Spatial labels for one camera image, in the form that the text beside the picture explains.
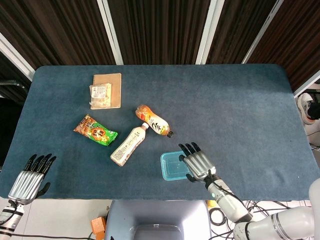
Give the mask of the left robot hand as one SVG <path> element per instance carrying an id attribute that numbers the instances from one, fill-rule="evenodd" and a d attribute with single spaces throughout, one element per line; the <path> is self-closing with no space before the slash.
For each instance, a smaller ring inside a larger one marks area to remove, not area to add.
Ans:
<path id="1" fill-rule="evenodd" d="M 24 169 L 18 174 L 9 194 L 8 199 L 12 205 L 28 205 L 35 199 L 46 194 L 51 186 L 50 182 L 42 185 L 42 182 L 50 170 L 56 156 L 32 155 Z"/>

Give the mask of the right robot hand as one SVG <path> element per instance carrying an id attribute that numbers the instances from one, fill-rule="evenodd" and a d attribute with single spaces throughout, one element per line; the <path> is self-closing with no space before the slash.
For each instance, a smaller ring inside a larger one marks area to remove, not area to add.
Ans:
<path id="1" fill-rule="evenodd" d="M 186 177 L 190 182 L 204 182 L 206 177 L 216 173 L 216 167 L 212 161 L 195 142 L 185 145 L 180 143 L 178 146 L 183 151 L 183 154 L 179 156 L 179 161 L 188 167 L 190 173 L 187 173 Z"/>

